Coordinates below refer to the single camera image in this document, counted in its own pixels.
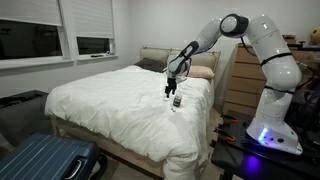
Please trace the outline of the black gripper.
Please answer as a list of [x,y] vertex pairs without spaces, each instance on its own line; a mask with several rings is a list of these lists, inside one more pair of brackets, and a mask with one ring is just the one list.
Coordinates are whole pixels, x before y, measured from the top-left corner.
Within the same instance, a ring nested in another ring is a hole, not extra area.
[[165,87],[166,98],[169,98],[170,91],[172,90],[172,95],[175,95],[177,88],[177,82],[174,78],[167,79],[167,86]]

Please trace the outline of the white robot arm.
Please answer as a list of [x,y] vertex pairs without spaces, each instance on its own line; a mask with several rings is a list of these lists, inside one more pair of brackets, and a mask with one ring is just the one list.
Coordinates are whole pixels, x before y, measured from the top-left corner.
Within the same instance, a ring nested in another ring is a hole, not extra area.
[[177,76],[188,71],[193,55],[211,49],[222,36],[247,37],[266,78],[253,120],[246,133],[260,145],[294,155],[303,153],[296,132],[285,122],[302,73],[274,21],[267,15],[253,19],[229,14],[211,20],[179,54],[167,61],[167,85],[170,96],[177,88]]

